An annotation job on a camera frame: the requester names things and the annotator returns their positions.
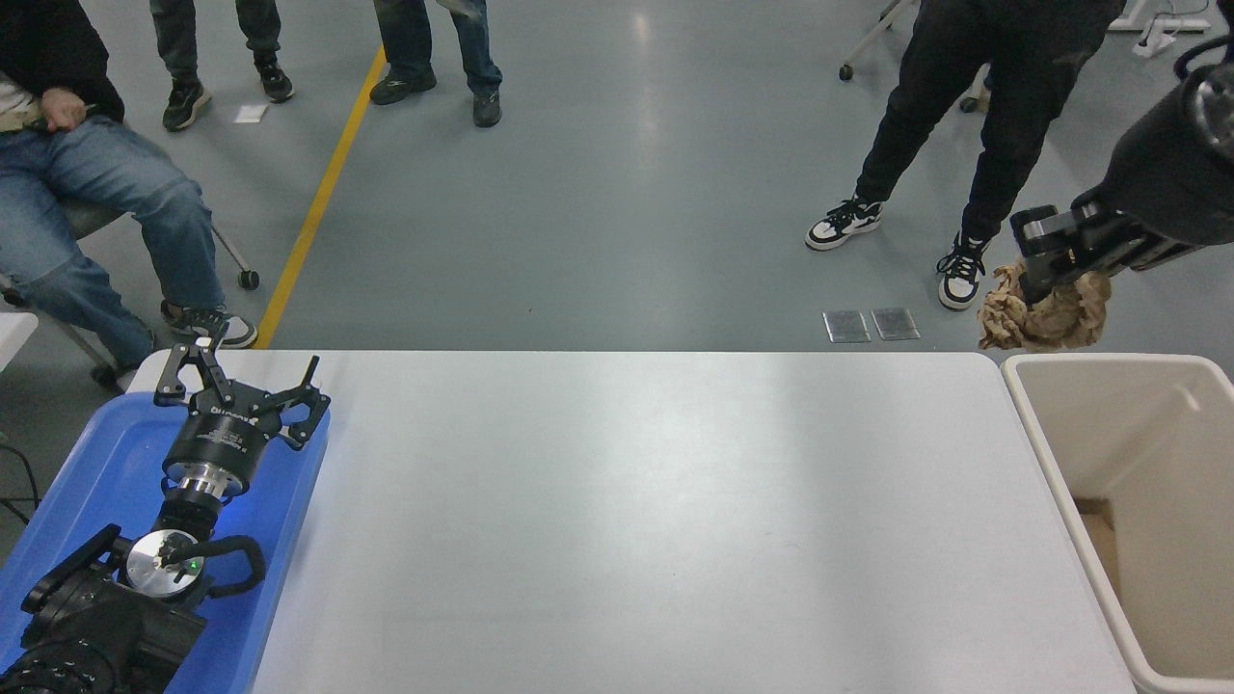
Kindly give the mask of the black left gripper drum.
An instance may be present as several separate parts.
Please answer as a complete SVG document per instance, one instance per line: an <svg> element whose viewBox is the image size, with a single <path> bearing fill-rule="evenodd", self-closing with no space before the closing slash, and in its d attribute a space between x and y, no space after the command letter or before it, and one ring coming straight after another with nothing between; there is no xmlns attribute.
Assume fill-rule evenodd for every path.
<svg viewBox="0 0 1234 694"><path fill-rule="evenodd" d="M247 384L232 387L233 401L225 403L216 389L194 394L189 416L163 462L164 475L184 478L193 466L207 463L227 470L234 482L255 478L267 445L283 429L281 415L253 408L273 398Z"/></svg>

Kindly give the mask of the person's hand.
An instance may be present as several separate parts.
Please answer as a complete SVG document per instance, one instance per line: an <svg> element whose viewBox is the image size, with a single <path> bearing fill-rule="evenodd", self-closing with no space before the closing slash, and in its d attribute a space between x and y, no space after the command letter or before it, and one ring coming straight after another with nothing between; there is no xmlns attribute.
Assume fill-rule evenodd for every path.
<svg viewBox="0 0 1234 694"><path fill-rule="evenodd" d="M88 104L77 93L62 86L53 86L39 98L42 105L44 131L72 131L88 119Z"/></svg>

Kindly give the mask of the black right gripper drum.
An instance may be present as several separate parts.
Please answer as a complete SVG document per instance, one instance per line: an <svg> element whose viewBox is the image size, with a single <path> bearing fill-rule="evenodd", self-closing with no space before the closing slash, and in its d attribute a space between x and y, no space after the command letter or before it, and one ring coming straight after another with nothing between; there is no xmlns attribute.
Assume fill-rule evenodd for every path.
<svg viewBox="0 0 1234 694"><path fill-rule="evenodd" d="M1116 144L1106 206L1196 246L1232 242L1232 86L1180 85Z"/></svg>

